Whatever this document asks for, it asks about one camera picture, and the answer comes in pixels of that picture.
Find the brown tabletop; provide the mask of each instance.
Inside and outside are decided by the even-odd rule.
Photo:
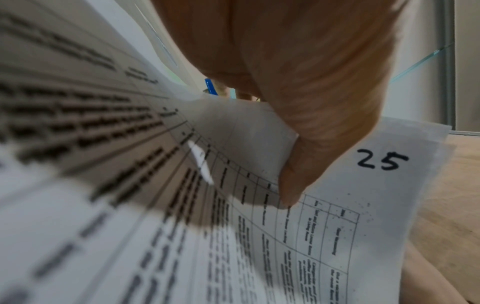
[[[456,146],[423,202],[410,239],[474,303],[480,303],[480,136],[449,135]]]

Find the handwritten number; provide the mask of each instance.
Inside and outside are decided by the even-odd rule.
[[[409,157],[405,155],[398,154],[396,152],[389,152],[386,154],[386,157],[381,160],[382,163],[384,164],[389,164],[390,166],[382,166],[381,168],[385,171],[391,171],[391,170],[396,170],[399,168],[399,165],[392,161],[392,158],[398,158],[404,161],[408,161]]]
[[[361,161],[358,162],[358,165],[360,167],[364,167],[364,168],[370,168],[370,169],[375,169],[375,166],[372,165],[372,164],[367,164],[367,161],[370,160],[373,156],[374,156],[374,153],[370,150],[367,150],[367,149],[359,149],[357,150],[358,153],[366,153],[368,154],[368,156],[364,159],[362,159]]]

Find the teal line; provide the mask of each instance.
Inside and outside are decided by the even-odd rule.
[[[433,53],[431,53],[430,55],[427,55],[426,57],[424,57],[423,59],[420,59],[420,61],[418,61],[417,63],[415,63],[414,65],[412,65],[411,67],[409,67],[408,69],[406,69],[405,71],[401,72],[400,74],[398,74],[397,76],[393,77],[392,79],[390,79],[390,83],[393,83],[397,80],[399,80],[400,78],[402,78],[403,76],[405,76],[406,74],[410,73],[411,71],[415,70],[416,68],[418,68],[419,66],[421,66],[422,64],[424,64],[425,62],[427,62],[428,60],[432,59],[433,57],[435,57],[436,55],[440,54],[442,51],[444,51],[445,49],[451,47],[452,45],[454,45],[455,43],[450,43],[449,45],[447,46],[444,46],[442,48],[439,48],[438,50],[434,51]]]

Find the white paper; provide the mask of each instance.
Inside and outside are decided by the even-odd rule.
[[[383,119],[285,209],[267,104],[172,84],[84,2],[0,10],[1,304],[398,302],[447,127]]]

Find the hand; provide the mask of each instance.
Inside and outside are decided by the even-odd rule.
[[[299,134],[279,179],[287,206],[376,125],[412,2],[153,0],[192,64]]]
[[[408,243],[399,304],[468,304],[447,279]]]

